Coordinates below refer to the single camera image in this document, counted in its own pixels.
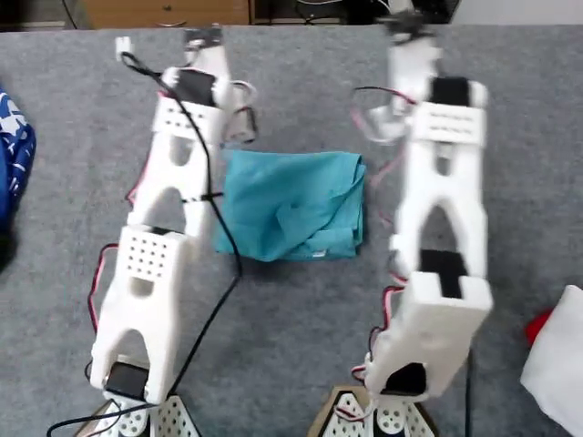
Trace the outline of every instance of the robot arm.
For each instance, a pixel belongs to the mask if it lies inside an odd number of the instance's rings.
[[[403,23],[395,28],[406,30]],[[397,268],[408,281],[398,312],[365,357],[364,385],[376,404],[440,396],[493,306],[481,195],[486,88],[439,76],[434,39],[423,36],[422,29],[408,37],[390,49],[393,87],[417,101],[408,117],[404,193],[391,238]],[[399,110],[392,108],[393,114]],[[439,158],[447,161],[445,172],[437,168]],[[450,219],[457,252],[421,249],[424,223],[434,207]],[[384,305],[389,320],[390,296]]]
[[[178,95],[195,120],[210,153],[220,144],[248,137],[245,96],[230,78],[219,28],[186,33],[185,67],[168,68],[164,83]],[[130,51],[128,39],[118,52]],[[114,278],[102,305],[91,354],[91,384],[106,396],[161,404],[172,383],[179,344],[179,292],[186,265],[197,255],[208,220],[209,171],[205,150],[194,126],[176,100],[160,93],[154,137],[128,224],[121,230]],[[179,162],[179,147],[190,150]],[[154,228],[151,212],[168,189],[176,189],[186,218],[184,233]],[[118,345],[131,330],[144,340],[148,365],[118,355]]]

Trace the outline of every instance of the wooden cabinet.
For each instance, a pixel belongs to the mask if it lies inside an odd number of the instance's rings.
[[[247,25],[250,0],[84,0],[94,28]]]

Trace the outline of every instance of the carpet surface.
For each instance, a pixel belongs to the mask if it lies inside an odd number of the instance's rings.
[[[445,70],[491,93],[484,201],[496,308],[476,338],[475,435],[566,435],[519,385],[526,323],[581,285],[583,259],[583,27],[445,27]],[[101,403],[83,368],[93,333],[85,299],[97,254],[117,241],[150,143],[151,80],[114,59],[129,35],[156,69],[180,65],[181,32],[134,30],[0,35],[0,81],[38,136],[17,215],[19,246],[0,274],[0,435],[40,436]],[[378,27],[228,28],[234,78],[260,91],[252,150],[363,154],[370,174],[395,151],[365,141],[348,116],[352,86],[386,83]],[[356,259],[246,262],[246,277],[202,344],[180,393],[206,437],[302,436],[334,384],[350,382],[368,330],[382,320],[390,231],[376,210],[399,201],[398,172],[366,191],[365,241]],[[181,229],[178,198],[157,224]],[[444,216],[424,232],[452,248]],[[181,296],[181,362],[233,272],[210,244]],[[99,295],[111,279],[107,259]],[[124,343],[136,349],[137,337]],[[426,405],[443,436],[461,436],[462,372]],[[62,432],[58,435],[71,435]]]

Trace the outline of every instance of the teal cloth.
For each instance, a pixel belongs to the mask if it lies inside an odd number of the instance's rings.
[[[366,170],[360,155],[231,153],[221,213],[242,256],[273,261],[356,255],[363,242]],[[232,253],[220,226],[213,244]]]

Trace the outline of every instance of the white plastic part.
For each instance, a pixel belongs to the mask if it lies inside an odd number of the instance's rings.
[[[336,406],[355,416],[363,415],[364,408],[352,393],[341,395]],[[374,421],[385,436],[435,437],[431,427],[417,407],[409,402],[383,399],[379,407],[361,422],[348,422],[332,413],[324,424],[322,437],[381,437],[374,434]]]
[[[133,405],[124,404],[122,410],[131,408]],[[115,404],[111,404],[106,413],[118,411]],[[149,430],[146,430],[150,418]],[[96,426],[95,432],[105,430],[116,418],[102,419]],[[199,431],[192,422],[189,412],[179,396],[170,396],[168,400],[157,408],[139,410],[131,414],[124,415],[118,423],[107,431],[99,434],[102,437],[199,437]]]
[[[149,437],[200,437],[189,412],[178,396],[170,396],[156,414],[150,416]]]
[[[134,46],[131,44],[129,36],[119,36],[116,38],[116,60],[121,62],[121,54],[124,52],[134,53]]]
[[[423,102],[415,110],[413,141],[456,143],[483,147],[486,112],[479,107],[455,107]]]
[[[426,87],[437,76],[436,62],[441,49],[431,37],[421,37],[405,44],[389,46],[389,87],[416,101],[425,100]],[[394,99],[399,113],[400,98]]]
[[[335,406],[343,407],[355,416],[363,415],[363,408],[352,393],[341,395]],[[328,423],[325,425],[322,437],[365,437],[366,422],[348,422],[337,416],[333,411]]]
[[[441,49],[435,46],[432,37],[389,45],[389,88],[414,101],[425,100],[427,84],[437,76],[435,64],[440,57]],[[386,138],[387,144],[393,144],[406,130],[402,116],[407,104],[402,98],[393,98],[392,102],[390,106],[376,107],[369,112],[380,137]]]
[[[486,113],[482,108],[486,105],[486,89],[477,82],[471,82],[471,89],[474,99],[482,98],[475,102],[476,108],[444,109],[443,105],[423,103],[412,115],[413,134],[405,144],[404,195],[395,214],[395,234],[391,239],[397,265],[406,277],[418,270],[423,226],[434,207],[443,208],[450,219],[468,275],[486,277],[487,224],[482,204],[482,153],[486,146]],[[431,116],[431,111],[447,114],[447,121],[437,125],[435,118],[439,116]],[[437,126],[464,131],[454,132],[449,138],[459,136],[471,141],[448,146],[447,175],[440,174],[436,166],[439,145],[431,138],[443,135],[443,129],[439,134],[431,129]]]
[[[387,379],[409,363],[422,363],[425,393],[401,396],[424,401],[440,396],[464,364],[477,329],[493,307],[485,279],[459,279],[462,299],[442,296],[436,273],[414,272],[403,291],[401,306],[388,330],[373,345],[373,358],[365,359],[364,384],[372,399],[382,399]]]
[[[230,81],[229,66],[224,46],[212,46],[197,52],[195,63],[190,68],[214,75],[213,100],[217,107],[207,107],[183,102],[210,153],[211,162],[218,157],[218,147],[232,137],[249,137],[245,126],[245,114],[235,115],[243,105],[243,92]],[[178,69],[169,68],[163,80],[175,85]],[[184,201],[186,227],[184,232],[194,238],[204,229],[204,218],[208,216],[208,202],[200,202],[207,193],[207,158],[199,137],[177,103],[169,97],[159,98],[153,123],[154,137],[148,157],[148,166],[138,187],[134,208],[128,215],[128,224],[151,224],[155,205],[169,189],[176,189]],[[186,147],[189,158],[179,162],[179,148]]]
[[[144,339],[149,360],[146,401],[164,401],[178,347],[179,292],[188,259],[186,235],[158,235],[142,225],[122,229],[114,279],[101,307],[91,351],[91,385],[104,388],[118,359],[119,343],[136,330]]]

